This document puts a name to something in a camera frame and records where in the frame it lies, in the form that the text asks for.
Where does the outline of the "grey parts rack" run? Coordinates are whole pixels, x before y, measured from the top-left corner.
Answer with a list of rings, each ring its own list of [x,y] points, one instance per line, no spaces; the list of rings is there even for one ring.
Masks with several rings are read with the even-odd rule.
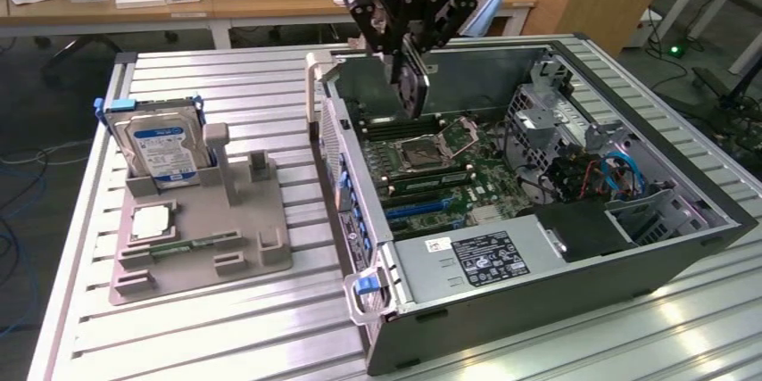
[[[118,230],[109,301],[114,305],[145,301],[241,279],[270,275],[293,267],[285,203],[277,164],[265,151],[242,162],[228,158],[225,123],[205,125],[205,143],[215,165],[201,169],[201,182],[169,190],[149,189],[127,180]],[[170,228],[161,236],[131,241],[137,208],[165,205]],[[215,246],[155,257],[150,248],[218,236]]]

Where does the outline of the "green motherboard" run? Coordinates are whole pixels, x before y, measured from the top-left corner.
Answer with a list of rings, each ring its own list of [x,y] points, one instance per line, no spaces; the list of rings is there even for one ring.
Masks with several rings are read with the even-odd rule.
[[[453,120],[458,117],[468,117],[478,126],[480,140],[470,145],[449,146],[441,139],[440,133],[428,135],[437,140],[446,163],[441,167],[418,171],[404,169],[397,151],[397,144],[416,137],[369,141],[362,136],[360,124],[360,146],[384,214],[394,207],[442,198],[454,199],[450,207],[440,213],[394,221],[388,220],[393,238],[397,240],[510,219],[520,211],[536,205],[536,198],[528,195],[517,179],[514,168],[506,161],[505,150],[501,148],[506,130],[505,121],[492,120],[472,112],[441,115],[440,133]],[[388,194],[392,181],[460,171],[470,171],[477,175],[469,185],[412,195],[389,196]]]

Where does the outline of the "grey disk bay bracket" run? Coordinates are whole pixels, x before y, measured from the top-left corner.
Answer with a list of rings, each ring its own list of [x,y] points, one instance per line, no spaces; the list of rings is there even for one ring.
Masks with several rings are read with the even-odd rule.
[[[633,201],[611,201],[605,208],[637,245],[653,244],[711,228],[708,219],[691,201],[672,189]]]

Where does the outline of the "black open PC case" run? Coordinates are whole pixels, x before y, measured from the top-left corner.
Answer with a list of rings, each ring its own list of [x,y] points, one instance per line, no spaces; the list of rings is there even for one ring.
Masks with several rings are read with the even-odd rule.
[[[501,148],[536,198],[536,205],[510,219],[536,216],[544,205],[564,203],[544,172],[557,157],[584,156],[592,162],[577,201],[633,201],[672,189],[691,201],[711,228],[568,262],[565,268],[513,286],[416,303],[394,265],[394,244],[404,240],[393,238],[360,146],[360,119],[405,115],[404,108],[378,56],[337,48],[312,52],[305,67],[308,124],[344,275],[342,297],[350,330],[360,337],[362,367],[382,377],[412,375],[438,358],[470,356],[480,346],[560,322],[657,301],[667,284],[756,232],[762,221],[762,187],[590,41],[472,39],[426,55],[424,61],[430,89],[422,115],[472,112],[505,121]],[[545,153],[528,149],[525,138],[513,135],[506,113],[524,84],[556,88],[596,119],[585,146]],[[349,170],[344,189],[337,188],[341,153]],[[360,200],[360,219],[352,213],[350,192]],[[373,243],[369,267],[358,220]],[[381,290],[358,296],[353,283],[361,277],[378,278]]]

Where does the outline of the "black plastic shroud box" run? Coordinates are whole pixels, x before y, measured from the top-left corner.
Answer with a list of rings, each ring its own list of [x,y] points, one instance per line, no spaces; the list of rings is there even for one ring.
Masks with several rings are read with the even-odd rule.
[[[636,248],[636,244],[619,228],[605,204],[593,201],[553,203],[534,212],[540,223],[564,245],[566,262],[586,260]]]

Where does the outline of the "silver CPU chip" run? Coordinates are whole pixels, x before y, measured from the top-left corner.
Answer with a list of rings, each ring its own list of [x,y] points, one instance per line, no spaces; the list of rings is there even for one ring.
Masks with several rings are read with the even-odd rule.
[[[133,216],[131,241],[161,236],[170,228],[171,210],[165,205],[137,208]]]

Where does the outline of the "hard disk in blue caddy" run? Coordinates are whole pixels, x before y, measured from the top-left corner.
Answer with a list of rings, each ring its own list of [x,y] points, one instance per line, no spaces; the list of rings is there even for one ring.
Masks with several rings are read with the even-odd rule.
[[[199,170],[213,165],[203,140],[203,107],[198,95],[94,101],[95,117],[117,140],[130,175],[151,178],[159,189],[198,184]]]

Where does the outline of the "green RAM stick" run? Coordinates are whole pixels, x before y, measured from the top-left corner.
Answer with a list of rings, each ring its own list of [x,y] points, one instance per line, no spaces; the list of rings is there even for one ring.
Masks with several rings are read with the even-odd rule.
[[[460,171],[400,179],[390,182],[388,194],[389,196],[402,196],[465,186],[472,183],[476,177],[473,172]]]
[[[155,257],[159,257],[161,255],[193,252],[209,247],[214,247],[217,239],[218,236],[210,236],[195,240],[157,244],[151,246],[150,254]]]

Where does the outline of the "metal socket cover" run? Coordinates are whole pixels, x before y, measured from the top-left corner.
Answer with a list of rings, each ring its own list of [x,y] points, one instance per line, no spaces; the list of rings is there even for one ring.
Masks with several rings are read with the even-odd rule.
[[[440,133],[441,139],[449,146],[470,145],[480,140],[480,129],[468,117],[458,117]]]

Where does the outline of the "black chair base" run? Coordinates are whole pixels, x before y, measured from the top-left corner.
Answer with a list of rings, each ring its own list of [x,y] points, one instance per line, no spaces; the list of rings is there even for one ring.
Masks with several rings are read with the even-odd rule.
[[[123,49],[117,42],[103,34],[89,34],[79,36],[74,41],[63,47],[63,49],[53,55],[41,68],[41,76],[47,87],[58,87],[62,79],[54,73],[55,69],[66,63],[89,45],[99,44],[105,46],[114,54],[123,53]]]

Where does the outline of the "graphics card with fan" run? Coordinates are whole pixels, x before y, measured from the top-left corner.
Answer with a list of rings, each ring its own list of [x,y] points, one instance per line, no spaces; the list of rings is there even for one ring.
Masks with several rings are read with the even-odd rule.
[[[417,119],[425,109],[430,79],[422,54],[410,35],[404,36],[402,48],[394,54],[384,54],[381,60],[404,112],[410,119]]]

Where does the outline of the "metal disk bay cage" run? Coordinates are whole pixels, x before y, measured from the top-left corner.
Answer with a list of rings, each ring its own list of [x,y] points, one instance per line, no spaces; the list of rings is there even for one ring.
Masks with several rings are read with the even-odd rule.
[[[581,105],[556,88],[521,85],[509,104],[506,119],[525,147],[556,153],[562,146],[586,145],[585,133],[596,122]]]

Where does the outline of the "black floor stand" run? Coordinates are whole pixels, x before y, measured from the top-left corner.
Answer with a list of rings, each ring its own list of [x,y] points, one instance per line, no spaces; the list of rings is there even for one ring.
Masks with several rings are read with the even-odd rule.
[[[735,140],[747,151],[762,156],[762,101],[747,94],[755,78],[762,71],[762,59],[752,66],[733,88],[704,67],[695,67],[693,84],[708,87],[716,101],[711,102],[709,119],[717,133]]]

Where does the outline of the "grey power supply unit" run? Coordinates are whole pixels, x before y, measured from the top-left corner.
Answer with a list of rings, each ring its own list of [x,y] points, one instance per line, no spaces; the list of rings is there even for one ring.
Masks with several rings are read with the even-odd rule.
[[[394,256],[418,304],[513,286],[568,266],[534,215],[400,241]]]

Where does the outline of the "long expansion slot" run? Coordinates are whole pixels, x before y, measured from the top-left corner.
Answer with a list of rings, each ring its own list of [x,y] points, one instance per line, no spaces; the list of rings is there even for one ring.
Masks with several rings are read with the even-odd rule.
[[[420,214],[445,211],[450,207],[453,201],[453,198],[442,198],[430,202],[414,203],[402,207],[394,207],[385,212],[385,215],[389,219],[397,219]]]
[[[437,205],[437,204],[421,205],[421,206],[392,209],[386,212],[385,216],[389,221],[394,221],[398,219],[408,219],[410,217],[420,215],[440,213],[445,210],[446,208],[444,205]]]

